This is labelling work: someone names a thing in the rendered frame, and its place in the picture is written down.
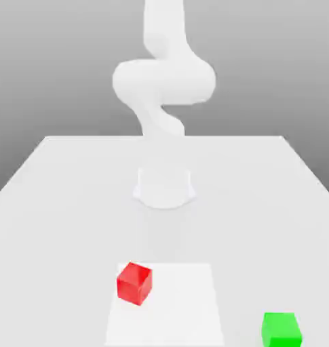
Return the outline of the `small red cube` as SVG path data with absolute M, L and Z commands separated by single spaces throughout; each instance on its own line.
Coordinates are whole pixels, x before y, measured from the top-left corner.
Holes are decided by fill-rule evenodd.
M 141 306 L 153 286 L 153 271 L 150 268 L 129 262 L 117 276 L 117 297 Z

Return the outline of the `small green cube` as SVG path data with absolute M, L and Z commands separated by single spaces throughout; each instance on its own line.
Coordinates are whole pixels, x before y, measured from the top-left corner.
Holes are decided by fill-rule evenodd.
M 261 326 L 263 347 L 301 347 L 303 335 L 293 312 L 266 312 Z

